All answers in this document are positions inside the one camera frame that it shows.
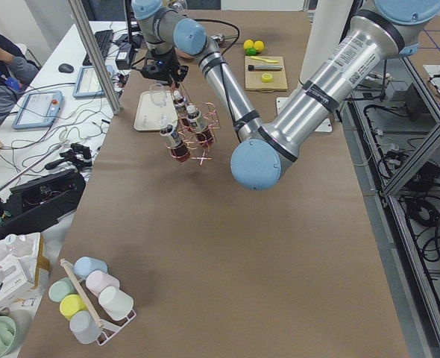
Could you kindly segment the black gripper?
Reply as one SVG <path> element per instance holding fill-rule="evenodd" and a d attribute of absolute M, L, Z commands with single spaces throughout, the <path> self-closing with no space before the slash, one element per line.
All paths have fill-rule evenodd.
<path fill-rule="evenodd" d="M 156 49 L 148 50 L 145 55 L 144 65 L 140 72 L 144 78 L 167 83 L 170 87 L 178 88 L 183 82 L 189 67 L 180 64 L 174 48 L 160 54 Z"/>

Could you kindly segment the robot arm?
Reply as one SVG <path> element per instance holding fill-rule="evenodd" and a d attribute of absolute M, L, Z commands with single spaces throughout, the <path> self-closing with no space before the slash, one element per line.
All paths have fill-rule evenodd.
<path fill-rule="evenodd" d="M 230 159 L 232 175 L 252 190 L 275 185 L 297 160 L 302 143 L 371 70 L 382 60 L 415 53 L 419 33 L 440 13 L 440 1 L 364 1 L 347 36 L 289 96 L 278 116 L 263 123 L 201 24 L 161 1 L 133 1 L 131 6 L 149 54 L 182 51 L 195 59 L 239 138 Z"/>

